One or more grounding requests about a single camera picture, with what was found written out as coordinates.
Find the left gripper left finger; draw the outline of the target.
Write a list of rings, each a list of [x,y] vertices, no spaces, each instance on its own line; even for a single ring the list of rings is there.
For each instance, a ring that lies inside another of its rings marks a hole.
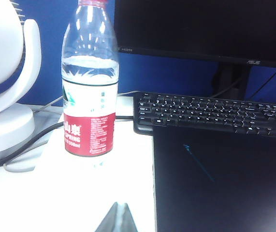
[[[116,213],[118,203],[113,203],[95,232],[113,232],[116,224]]]

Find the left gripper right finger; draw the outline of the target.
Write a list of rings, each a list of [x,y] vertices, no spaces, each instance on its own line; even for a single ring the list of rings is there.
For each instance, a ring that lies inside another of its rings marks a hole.
[[[130,211],[127,203],[124,203],[122,205],[120,231],[121,232],[138,232],[135,222],[133,220],[131,211]]]

